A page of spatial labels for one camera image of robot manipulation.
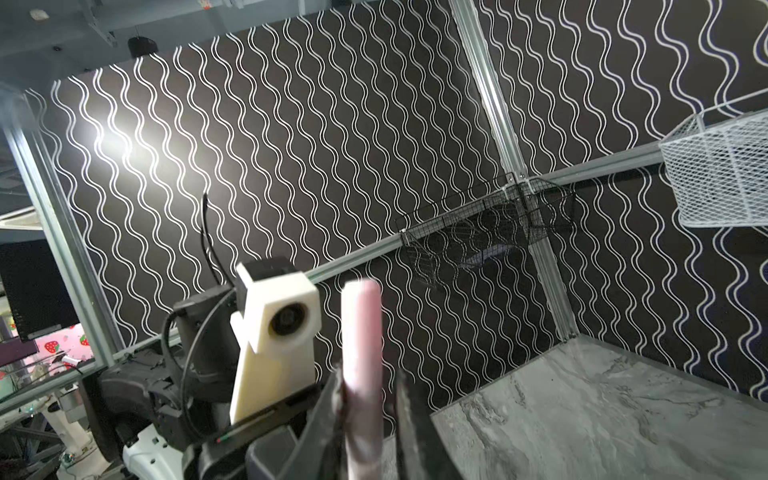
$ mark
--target wall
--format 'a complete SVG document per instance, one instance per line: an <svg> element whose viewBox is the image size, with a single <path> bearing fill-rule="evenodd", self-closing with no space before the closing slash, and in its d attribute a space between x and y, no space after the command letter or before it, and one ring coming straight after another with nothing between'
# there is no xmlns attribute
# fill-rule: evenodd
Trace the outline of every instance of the wall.
<svg viewBox="0 0 768 480"><path fill-rule="evenodd" d="M382 287L386 435L394 427L390 413L398 368L419 384L435 411L558 342L525 250L510 250L454 281L427 288L399 249L318 284L323 303L323 328L315 339L318 377L341 360L341 289L347 280L364 276Z"/></svg>
<svg viewBox="0 0 768 480"><path fill-rule="evenodd" d="M768 86L760 0L475 4L532 173L659 140L695 111Z"/></svg>
<svg viewBox="0 0 768 480"><path fill-rule="evenodd" d="M682 227L658 165L576 192L551 243L579 330L768 401L768 228Z"/></svg>
<svg viewBox="0 0 768 480"><path fill-rule="evenodd" d="M214 284L204 191L230 272L270 255L308 270L498 176L459 45L441 2L363 3L29 91L125 342Z"/></svg>

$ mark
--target wire mesh basket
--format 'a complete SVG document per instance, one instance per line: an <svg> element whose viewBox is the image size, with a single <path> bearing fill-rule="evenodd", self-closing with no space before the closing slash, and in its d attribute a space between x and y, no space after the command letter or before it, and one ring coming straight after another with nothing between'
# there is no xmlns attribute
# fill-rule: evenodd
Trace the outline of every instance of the wire mesh basket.
<svg viewBox="0 0 768 480"><path fill-rule="evenodd" d="M467 192L454 196L467 197ZM447 197L436 203L446 200L455 202ZM573 188L538 178L505 185L427 221L417 221L425 208L434 209L414 210L398 225L408 225L400 230L406 258L428 286L452 282L461 272L476 270L494 257L575 225Z"/></svg>
<svg viewBox="0 0 768 480"><path fill-rule="evenodd" d="M703 119L737 102L751 99L755 105L765 93L768 89L693 114L660 142L681 225L768 225L768 110L711 126Z"/></svg>

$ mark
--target pink and white object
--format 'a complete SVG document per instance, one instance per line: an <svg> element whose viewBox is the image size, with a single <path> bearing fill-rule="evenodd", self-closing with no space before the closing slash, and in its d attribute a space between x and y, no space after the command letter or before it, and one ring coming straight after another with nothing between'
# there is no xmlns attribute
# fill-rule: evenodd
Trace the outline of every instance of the pink and white object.
<svg viewBox="0 0 768 480"><path fill-rule="evenodd" d="M383 437L382 301L374 280L347 282L341 292L344 425L350 480L379 480Z"/></svg>

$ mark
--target red strawberry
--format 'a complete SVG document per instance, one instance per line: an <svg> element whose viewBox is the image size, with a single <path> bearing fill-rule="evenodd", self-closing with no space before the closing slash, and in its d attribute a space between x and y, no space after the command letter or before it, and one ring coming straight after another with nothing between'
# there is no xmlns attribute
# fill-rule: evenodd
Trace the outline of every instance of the red strawberry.
<svg viewBox="0 0 768 480"><path fill-rule="evenodd" d="M56 340L52 340L46 343L44 347L48 353L56 353L58 351L58 342Z"/></svg>

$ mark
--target black wire basket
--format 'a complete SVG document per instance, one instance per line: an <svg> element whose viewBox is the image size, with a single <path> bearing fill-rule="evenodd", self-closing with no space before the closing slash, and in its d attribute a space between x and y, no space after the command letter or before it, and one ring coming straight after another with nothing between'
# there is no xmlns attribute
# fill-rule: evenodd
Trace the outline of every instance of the black wire basket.
<svg viewBox="0 0 768 480"><path fill-rule="evenodd" d="M403 249L416 276L428 286L456 280L493 257L526 248L552 232L569 232L576 224L575 192L534 178L506 184L458 207L418 221L425 210L439 211L456 198L470 197L498 183L483 182L399 219Z"/></svg>

